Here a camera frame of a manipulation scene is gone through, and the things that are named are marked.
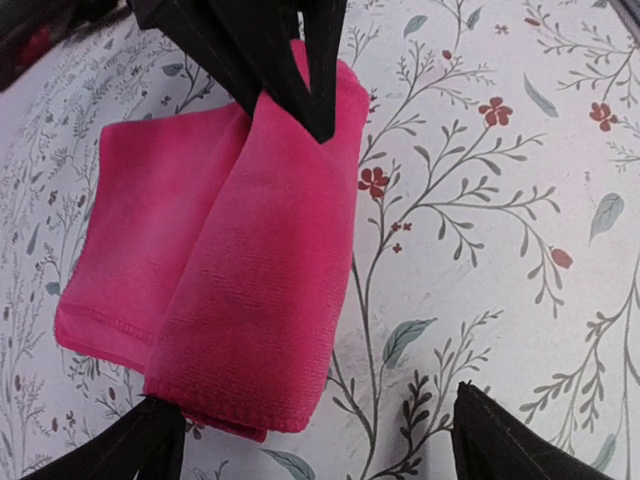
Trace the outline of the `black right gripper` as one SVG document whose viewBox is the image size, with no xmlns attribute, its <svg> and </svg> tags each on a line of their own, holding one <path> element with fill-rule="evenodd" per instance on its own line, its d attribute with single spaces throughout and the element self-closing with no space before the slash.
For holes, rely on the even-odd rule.
<svg viewBox="0 0 640 480">
<path fill-rule="evenodd" d="M 61 41 L 91 33 L 130 13 L 127 1 L 3 1 L 1 88 L 8 89 Z"/>
</svg>

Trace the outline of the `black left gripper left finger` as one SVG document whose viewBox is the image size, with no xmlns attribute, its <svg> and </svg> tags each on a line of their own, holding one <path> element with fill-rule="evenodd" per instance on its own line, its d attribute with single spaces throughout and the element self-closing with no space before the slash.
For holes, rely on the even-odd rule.
<svg viewBox="0 0 640 480">
<path fill-rule="evenodd" d="M 178 480 L 186 420 L 180 409 L 146 397 L 100 435 L 26 480 Z"/>
</svg>

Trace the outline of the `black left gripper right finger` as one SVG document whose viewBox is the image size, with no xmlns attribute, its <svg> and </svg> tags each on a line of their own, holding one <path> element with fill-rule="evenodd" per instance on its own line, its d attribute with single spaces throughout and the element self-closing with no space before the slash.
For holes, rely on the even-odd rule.
<svg viewBox="0 0 640 480">
<path fill-rule="evenodd" d="M 452 447 L 459 480 L 603 480 L 470 382 L 458 385 Z"/>
</svg>

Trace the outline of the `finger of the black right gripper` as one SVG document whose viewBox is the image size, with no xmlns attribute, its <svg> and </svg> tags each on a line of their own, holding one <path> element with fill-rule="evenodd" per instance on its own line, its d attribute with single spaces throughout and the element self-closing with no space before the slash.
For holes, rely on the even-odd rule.
<svg viewBox="0 0 640 480">
<path fill-rule="evenodd" d="M 344 1 L 262 1 L 267 48 L 259 67 L 272 98 L 322 144 L 334 136 L 336 123 L 337 55 L 346 13 Z M 303 52 L 308 80 L 294 58 L 292 40 L 303 18 Z"/>
<path fill-rule="evenodd" d="M 138 25 L 157 29 L 253 115 L 267 92 L 298 119 L 300 75 L 290 41 L 296 1 L 131 1 Z"/>
</svg>

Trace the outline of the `pink towel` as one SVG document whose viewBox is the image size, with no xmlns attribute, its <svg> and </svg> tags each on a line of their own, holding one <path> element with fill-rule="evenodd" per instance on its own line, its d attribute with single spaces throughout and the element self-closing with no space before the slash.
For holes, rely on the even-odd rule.
<svg viewBox="0 0 640 480">
<path fill-rule="evenodd" d="M 147 395 L 255 441 L 303 431 L 346 296 L 369 98 L 337 66 L 318 143 L 269 95 L 114 123 L 57 342 L 134 369 Z"/>
</svg>

